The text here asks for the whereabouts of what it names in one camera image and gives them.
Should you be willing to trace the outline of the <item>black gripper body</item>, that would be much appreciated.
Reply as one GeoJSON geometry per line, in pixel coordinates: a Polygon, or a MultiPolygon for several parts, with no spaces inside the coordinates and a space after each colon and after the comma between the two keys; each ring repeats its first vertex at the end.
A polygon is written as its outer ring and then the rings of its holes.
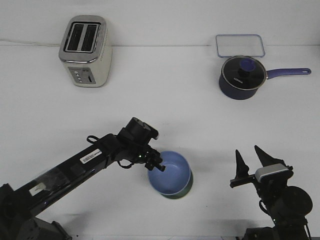
{"type": "Polygon", "coordinates": [[[148,137],[148,133],[144,122],[137,117],[132,117],[126,127],[122,128],[116,136],[116,139],[121,143],[116,160],[127,160],[137,164],[150,161],[150,153],[157,150],[149,145],[152,138],[148,137]]]}
{"type": "Polygon", "coordinates": [[[287,181],[293,176],[293,167],[286,165],[289,171],[281,172],[271,176],[267,176],[262,179],[262,182],[258,182],[254,174],[249,174],[247,177],[234,178],[230,180],[230,187],[235,188],[245,184],[252,183],[256,189],[258,196],[262,199],[270,198],[279,189],[287,186],[287,181]]]}

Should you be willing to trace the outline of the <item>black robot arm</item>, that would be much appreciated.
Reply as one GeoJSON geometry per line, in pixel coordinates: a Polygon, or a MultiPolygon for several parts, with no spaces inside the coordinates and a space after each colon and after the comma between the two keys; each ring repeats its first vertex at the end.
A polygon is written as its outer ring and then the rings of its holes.
{"type": "Polygon", "coordinates": [[[247,228],[245,240],[310,240],[311,233],[306,215],[313,208],[310,195],[300,187],[289,186],[293,167],[284,160],[274,158],[260,147],[254,147],[262,164],[254,174],[249,174],[240,152],[235,152],[236,171],[230,187],[252,183],[260,198],[260,209],[270,216],[273,227],[247,228]]]}
{"type": "Polygon", "coordinates": [[[148,170],[165,170],[160,153],[149,142],[159,132],[133,117],[116,135],[89,135],[86,149],[14,190],[0,187],[0,238],[2,240],[70,240],[72,236],[56,221],[37,216],[66,194],[114,162],[129,161],[125,169],[143,164],[148,170]]]}

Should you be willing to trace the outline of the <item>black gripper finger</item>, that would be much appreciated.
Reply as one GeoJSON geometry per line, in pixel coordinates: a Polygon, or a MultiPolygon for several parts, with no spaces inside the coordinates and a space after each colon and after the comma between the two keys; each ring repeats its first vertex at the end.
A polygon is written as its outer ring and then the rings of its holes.
{"type": "Polygon", "coordinates": [[[154,165],[156,169],[158,169],[161,172],[164,172],[166,167],[164,165],[161,165],[161,163],[163,162],[163,159],[161,158],[161,155],[159,152],[157,151],[152,151],[149,154],[149,160],[150,161],[154,161],[154,165]]]}
{"type": "Polygon", "coordinates": [[[154,169],[154,167],[155,167],[155,162],[153,160],[147,161],[144,166],[149,171],[152,171],[154,169]]]}
{"type": "Polygon", "coordinates": [[[266,167],[269,165],[274,165],[274,164],[282,164],[284,165],[283,160],[275,159],[269,154],[267,154],[265,151],[263,151],[260,147],[257,145],[254,146],[255,152],[258,156],[258,159],[260,160],[262,167],[266,167]]]}
{"type": "Polygon", "coordinates": [[[249,167],[245,164],[241,153],[235,150],[236,171],[235,178],[245,178],[249,175],[249,167]]]}

